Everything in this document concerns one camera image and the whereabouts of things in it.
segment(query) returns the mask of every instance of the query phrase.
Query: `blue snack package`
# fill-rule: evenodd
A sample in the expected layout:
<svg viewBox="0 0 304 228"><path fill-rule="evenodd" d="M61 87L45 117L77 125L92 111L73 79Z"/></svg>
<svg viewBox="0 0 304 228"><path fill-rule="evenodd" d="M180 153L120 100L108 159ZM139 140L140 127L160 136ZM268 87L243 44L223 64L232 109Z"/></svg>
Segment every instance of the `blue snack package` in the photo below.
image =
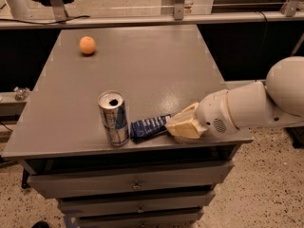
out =
<svg viewBox="0 0 304 228"><path fill-rule="evenodd" d="M167 123L167 120L170 117L171 115L167 114L164 116L138 120L134 123L131 123L131 140L134 142L144 141L163 132L166 132L167 130L164 125Z"/></svg>

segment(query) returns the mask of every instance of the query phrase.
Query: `drawer handle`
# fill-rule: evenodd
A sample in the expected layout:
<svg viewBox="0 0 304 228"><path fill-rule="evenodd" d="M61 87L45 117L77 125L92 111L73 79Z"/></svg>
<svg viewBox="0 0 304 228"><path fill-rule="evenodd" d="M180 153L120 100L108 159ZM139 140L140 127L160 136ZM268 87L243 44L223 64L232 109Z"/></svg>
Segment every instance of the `drawer handle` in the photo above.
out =
<svg viewBox="0 0 304 228"><path fill-rule="evenodd" d="M140 225L140 228L144 228L145 225L144 225L144 222L142 222L142 224Z"/></svg>
<svg viewBox="0 0 304 228"><path fill-rule="evenodd" d="M139 210L137 211L137 213L141 214L141 213L143 213L143 212L144 212L144 210L143 210L143 208L140 206L140 207L139 207Z"/></svg>
<svg viewBox="0 0 304 228"><path fill-rule="evenodd" d="M139 185L139 183L135 180L135 184L132 186L133 190L141 190L142 187Z"/></svg>

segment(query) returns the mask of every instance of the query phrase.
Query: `metal bracket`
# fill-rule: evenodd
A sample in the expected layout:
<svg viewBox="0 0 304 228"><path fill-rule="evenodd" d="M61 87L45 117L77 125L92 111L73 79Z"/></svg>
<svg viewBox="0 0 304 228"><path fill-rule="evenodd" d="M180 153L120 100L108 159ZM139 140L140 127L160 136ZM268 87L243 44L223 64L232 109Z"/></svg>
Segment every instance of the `metal bracket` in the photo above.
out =
<svg viewBox="0 0 304 228"><path fill-rule="evenodd" d="M56 21L62 21L68 18L68 14L63 0L49 0L49 1L53 8Z"/></svg>
<svg viewBox="0 0 304 228"><path fill-rule="evenodd" d="M296 13L296 8L303 0L287 0L287 2L283 5L280 12L283 13L286 17L292 17Z"/></svg>
<svg viewBox="0 0 304 228"><path fill-rule="evenodd" d="M174 18L182 20L184 15L184 0L175 0L174 2Z"/></svg>

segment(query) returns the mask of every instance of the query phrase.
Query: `cabinet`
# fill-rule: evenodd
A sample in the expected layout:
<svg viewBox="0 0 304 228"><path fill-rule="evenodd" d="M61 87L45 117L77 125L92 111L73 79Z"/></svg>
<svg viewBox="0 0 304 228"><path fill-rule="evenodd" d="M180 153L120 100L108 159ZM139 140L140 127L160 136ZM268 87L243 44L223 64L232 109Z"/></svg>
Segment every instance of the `cabinet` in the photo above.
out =
<svg viewBox="0 0 304 228"><path fill-rule="evenodd" d="M82 36L98 42L84 56ZM97 105L125 96L127 119L175 114L225 88L196 26L63 30L31 92L3 158L18 160L29 185L79 227L144 227L194 221L233 167L247 130L217 139L108 144Z"/></svg>

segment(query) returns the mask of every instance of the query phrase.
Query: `black panel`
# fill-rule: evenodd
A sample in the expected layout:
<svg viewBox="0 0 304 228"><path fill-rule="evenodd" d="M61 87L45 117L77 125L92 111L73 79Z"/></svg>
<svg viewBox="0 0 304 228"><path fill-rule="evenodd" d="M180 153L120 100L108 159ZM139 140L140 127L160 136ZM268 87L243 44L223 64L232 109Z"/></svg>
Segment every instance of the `black panel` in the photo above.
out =
<svg viewBox="0 0 304 228"><path fill-rule="evenodd" d="M265 79L291 53L304 21L198 25L225 81ZM303 54L303 47L297 55Z"/></svg>
<svg viewBox="0 0 304 228"><path fill-rule="evenodd" d="M0 30L0 92L33 89L59 29Z"/></svg>

